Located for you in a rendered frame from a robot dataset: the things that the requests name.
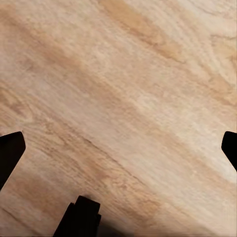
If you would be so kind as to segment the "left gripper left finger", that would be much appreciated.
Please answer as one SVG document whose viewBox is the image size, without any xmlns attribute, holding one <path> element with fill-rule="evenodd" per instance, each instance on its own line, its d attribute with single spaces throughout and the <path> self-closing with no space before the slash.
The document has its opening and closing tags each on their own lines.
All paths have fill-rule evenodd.
<svg viewBox="0 0 237 237">
<path fill-rule="evenodd" d="M 0 190 L 25 152 L 25 149 L 25 140 L 20 131 L 0 137 Z"/>
</svg>

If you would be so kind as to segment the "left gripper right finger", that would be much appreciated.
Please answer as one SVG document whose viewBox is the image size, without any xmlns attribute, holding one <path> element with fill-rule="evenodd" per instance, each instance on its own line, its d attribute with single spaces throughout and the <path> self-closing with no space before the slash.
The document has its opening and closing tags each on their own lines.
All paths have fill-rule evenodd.
<svg viewBox="0 0 237 237">
<path fill-rule="evenodd" d="M 221 149 L 237 171 L 237 133 L 226 131 Z"/>
</svg>

